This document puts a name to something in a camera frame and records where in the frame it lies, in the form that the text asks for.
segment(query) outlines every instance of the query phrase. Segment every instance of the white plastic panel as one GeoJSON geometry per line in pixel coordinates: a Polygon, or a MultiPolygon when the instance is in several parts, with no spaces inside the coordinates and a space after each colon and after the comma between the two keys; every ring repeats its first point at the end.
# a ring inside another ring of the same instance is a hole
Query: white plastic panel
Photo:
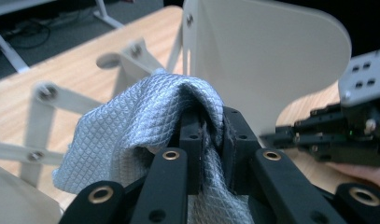
{"type": "Polygon", "coordinates": [[[353,58],[338,82],[342,106],[380,98],[380,50],[353,58]]]}
{"type": "Polygon", "coordinates": [[[189,62],[189,74],[210,82],[261,134],[274,132],[286,105],[337,80],[351,44],[342,24],[318,10],[191,0],[184,6],[183,50],[184,70],[189,62]]]}

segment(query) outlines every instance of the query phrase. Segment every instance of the gray carpet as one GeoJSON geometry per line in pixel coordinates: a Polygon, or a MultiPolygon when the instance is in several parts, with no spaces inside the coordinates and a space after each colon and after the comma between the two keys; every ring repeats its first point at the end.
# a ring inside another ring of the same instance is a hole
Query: gray carpet
{"type": "MultiPolygon", "coordinates": [[[[134,3],[119,1],[106,4],[107,13],[123,24],[137,20],[162,7],[162,0],[135,0],[134,3]]],[[[34,29],[39,29],[39,32],[35,35],[18,35],[10,39],[9,43],[29,66],[40,63],[56,54],[111,31],[110,26],[92,15],[94,10],[96,10],[96,7],[88,7],[80,11],[65,13],[53,21],[43,21],[47,22],[46,25],[49,27],[49,37],[47,28],[36,27],[34,29]],[[27,49],[27,47],[37,43],[42,44],[36,48],[27,49]]],[[[23,26],[25,25],[29,25],[29,21],[24,22],[23,26]]],[[[0,52],[0,78],[15,72],[7,58],[0,52]]]]}

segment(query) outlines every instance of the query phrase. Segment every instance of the wooden table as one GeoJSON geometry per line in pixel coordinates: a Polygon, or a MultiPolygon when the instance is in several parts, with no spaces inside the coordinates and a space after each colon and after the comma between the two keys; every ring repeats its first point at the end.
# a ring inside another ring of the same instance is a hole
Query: wooden table
{"type": "MultiPolygon", "coordinates": [[[[182,11],[178,7],[168,7],[151,14],[124,28],[102,35],[81,46],[39,63],[23,74],[14,74],[0,80],[0,142],[22,145],[26,126],[27,110],[32,87],[37,81],[49,80],[57,85],[81,92],[97,101],[110,99],[117,77],[118,68],[102,70],[96,60],[103,54],[119,52],[131,41],[144,37],[148,50],[160,60],[167,63],[170,49],[181,22],[182,11]]],[[[181,73],[179,63],[175,73],[181,73]]],[[[310,109],[338,101],[336,86],[320,94],[308,96],[295,102],[284,110],[279,123],[293,123],[296,119],[307,117],[310,109]]],[[[48,149],[65,152],[71,142],[79,115],[58,111],[56,113],[48,149]]],[[[341,175],[324,164],[316,163],[309,156],[296,150],[288,154],[305,175],[316,185],[334,192],[342,182],[352,180],[341,175]]],[[[0,161],[0,166],[14,175],[18,174],[18,163],[0,161]]],[[[53,187],[51,172],[56,167],[45,166],[39,189],[58,201],[65,208],[75,195],[62,192],[53,187]]]]}

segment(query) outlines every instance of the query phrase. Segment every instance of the textured cloth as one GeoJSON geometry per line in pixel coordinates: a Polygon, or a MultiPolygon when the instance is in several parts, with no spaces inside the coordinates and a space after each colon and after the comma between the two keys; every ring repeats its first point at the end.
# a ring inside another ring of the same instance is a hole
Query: textured cloth
{"type": "Polygon", "coordinates": [[[189,199],[190,223],[251,223],[246,198],[224,185],[215,146],[222,142],[223,103],[214,89],[196,77],[157,70],[105,105],[85,114],[59,169],[55,187],[79,193],[100,180],[126,187],[147,173],[145,150],[164,148],[182,112],[202,105],[211,123],[205,137],[203,191],[189,199]]]}

